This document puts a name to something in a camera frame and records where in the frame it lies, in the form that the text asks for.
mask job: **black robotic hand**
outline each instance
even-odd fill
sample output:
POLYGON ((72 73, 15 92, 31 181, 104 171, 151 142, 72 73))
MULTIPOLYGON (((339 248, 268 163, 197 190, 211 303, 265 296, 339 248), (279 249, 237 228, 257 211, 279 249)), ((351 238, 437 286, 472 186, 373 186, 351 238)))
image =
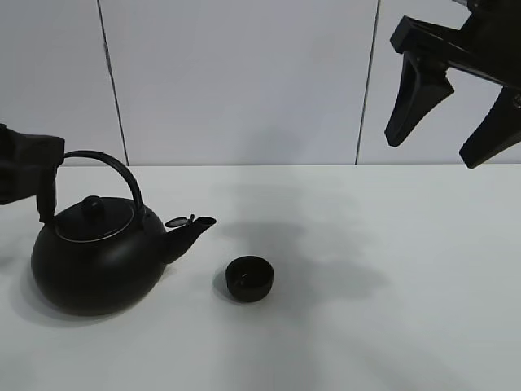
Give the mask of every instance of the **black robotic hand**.
POLYGON ((64 148, 62 138, 20 134, 0 124, 0 205, 43 194, 48 196, 37 200, 41 215, 53 213, 64 148))
POLYGON ((461 29, 406 16, 392 35, 404 66, 385 134, 389 144, 398 147, 454 92, 446 77, 448 68, 482 77, 503 89, 460 151, 465 164, 474 168, 521 141, 521 1, 455 1, 472 14, 461 29))

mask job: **kettle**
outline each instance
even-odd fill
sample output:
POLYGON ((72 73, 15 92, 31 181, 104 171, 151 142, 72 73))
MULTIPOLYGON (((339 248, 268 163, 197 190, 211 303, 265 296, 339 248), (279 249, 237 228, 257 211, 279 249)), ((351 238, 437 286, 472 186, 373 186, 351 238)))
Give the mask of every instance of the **kettle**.
POLYGON ((40 186, 41 229, 31 256, 37 286, 51 303, 77 315, 122 310, 144 297, 165 267, 181 257, 216 223, 211 217, 179 217, 165 225, 144 205, 132 173, 96 151, 65 153, 102 161, 127 182, 132 200, 88 196, 55 215, 55 174, 40 186))

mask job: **small cup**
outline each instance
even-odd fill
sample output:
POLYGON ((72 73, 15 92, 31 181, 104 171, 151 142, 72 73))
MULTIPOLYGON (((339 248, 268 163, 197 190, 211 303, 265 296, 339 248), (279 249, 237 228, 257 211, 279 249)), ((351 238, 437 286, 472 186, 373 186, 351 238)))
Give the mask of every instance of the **small cup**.
POLYGON ((274 284, 274 268, 260 257, 240 257, 226 267, 225 277, 232 297, 252 303, 268 295, 274 284))

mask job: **white table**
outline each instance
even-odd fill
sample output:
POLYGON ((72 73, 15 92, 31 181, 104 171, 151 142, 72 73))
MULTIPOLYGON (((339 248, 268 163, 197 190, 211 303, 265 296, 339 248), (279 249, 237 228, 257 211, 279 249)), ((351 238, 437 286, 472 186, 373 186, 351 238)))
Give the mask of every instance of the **white table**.
MULTIPOLYGON (((134 168, 164 220, 218 220, 134 308, 75 319, 28 278, 34 200, 0 208, 0 389, 519 389, 521 167, 134 168), (236 305, 222 268, 272 261, 236 305)), ((59 171, 60 207, 128 196, 109 168, 59 171)))

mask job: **white wall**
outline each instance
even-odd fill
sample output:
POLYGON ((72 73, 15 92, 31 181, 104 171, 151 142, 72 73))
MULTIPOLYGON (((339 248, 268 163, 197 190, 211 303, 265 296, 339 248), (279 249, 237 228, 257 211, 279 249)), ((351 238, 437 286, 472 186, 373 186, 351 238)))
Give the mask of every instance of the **white wall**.
MULTIPOLYGON (((353 164, 376 4, 102 0, 130 163, 353 164)), ((381 0, 359 163, 459 163, 500 87, 450 71, 456 94, 389 147, 403 15, 459 28, 470 13, 381 0)), ((96 0, 3 2, 0 53, 0 122, 125 159, 96 0)), ((519 162, 521 147, 493 161, 519 162)))
POLYGON ((376 0, 104 0, 130 163, 352 164, 376 0))
MULTIPOLYGON (((429 113, 400 147, 389 147, 383 132, 396 101, 402 65, 402 56, 389 38, 403 15, 459 29, 470 12, 450 0, 382 0, 359 162, 460 163, 459 149, 488 114, 501 88, 449 71, 455 94, 429 113)), ((520 162, 521 147, 512 147, 492 161, 520 162)))
POLYGON ((0 122, 124 159, 95 0, 2 1, 0 122))

